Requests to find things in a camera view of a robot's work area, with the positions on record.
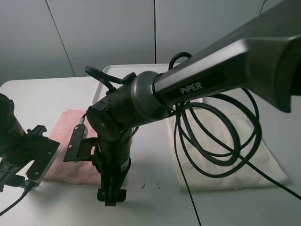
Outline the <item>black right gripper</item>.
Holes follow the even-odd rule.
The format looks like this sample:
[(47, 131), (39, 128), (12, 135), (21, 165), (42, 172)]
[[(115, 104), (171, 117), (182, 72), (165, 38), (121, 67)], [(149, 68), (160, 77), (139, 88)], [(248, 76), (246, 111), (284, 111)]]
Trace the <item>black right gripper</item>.
[(97, 133), (97, 147), (93, 155), (93, 165), (101, 174), (101, 187), (97, 192), (97, 199), (105, 206), (116, 206), (123, 202), (127, 190), (122, 188), (131, 166), (130, 147), (132, 142), (132, 129), (118, 132), (113, 138), (107, 129), (94, 128)]

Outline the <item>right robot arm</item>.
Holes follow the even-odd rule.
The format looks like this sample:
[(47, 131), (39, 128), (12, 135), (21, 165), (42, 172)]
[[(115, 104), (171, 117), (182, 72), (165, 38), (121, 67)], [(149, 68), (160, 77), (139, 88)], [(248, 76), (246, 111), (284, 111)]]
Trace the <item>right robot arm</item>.
[[(119, 79), (91, 66), (85, 72), (108, 88), (106, 96), (87, 110), (98, 136), (94, 165), (101, 174), (101, 188), (97, 197), (105, 205), (115, 206), (126, 198), (121, 186), (131, 163), (131, 137), (140, 126), (170, 116), (176, 117), (174, 133), (182, 143), (190, 141), (215, 165), (233, 166), (224, 173), (207, 173), (210, 178), (224, 178), (249, 163), (262, 137), (258, 112), (251, 113), (224, 92), (241, 88), (285, 113), (291, 110), (291, 97), (301, 93), (301, 3), (285, 0), (195, 55), (176, 54), (165, 73), (131, 73)], [(199, 97), (227, 101), (250, 119), (254, 145), (246, 157), (240, 155), (244, 145), (228, 118), (210, 105), (194, 103)], [(185, 113), (194, 108), (212, 112), (225, 124), (234, 142), (228, 154), (210, 153), (198, 143)]]

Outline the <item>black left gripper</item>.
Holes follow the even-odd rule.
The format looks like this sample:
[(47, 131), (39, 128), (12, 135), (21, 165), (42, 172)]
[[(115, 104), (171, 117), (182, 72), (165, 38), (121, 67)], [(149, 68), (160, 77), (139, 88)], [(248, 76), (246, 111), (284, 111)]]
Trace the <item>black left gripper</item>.
[(43, 136), (47, 129), (38, 125), (34, 129), (28, 129), (24, 140), (19, 140), (13, 146), (8, 146), (0, 152), (0, 187), (11, 186), (27, 188), (25, 180), (26, 172), (32, 165), (37, 152), (43, 145), (52, 144), (55, 141)]

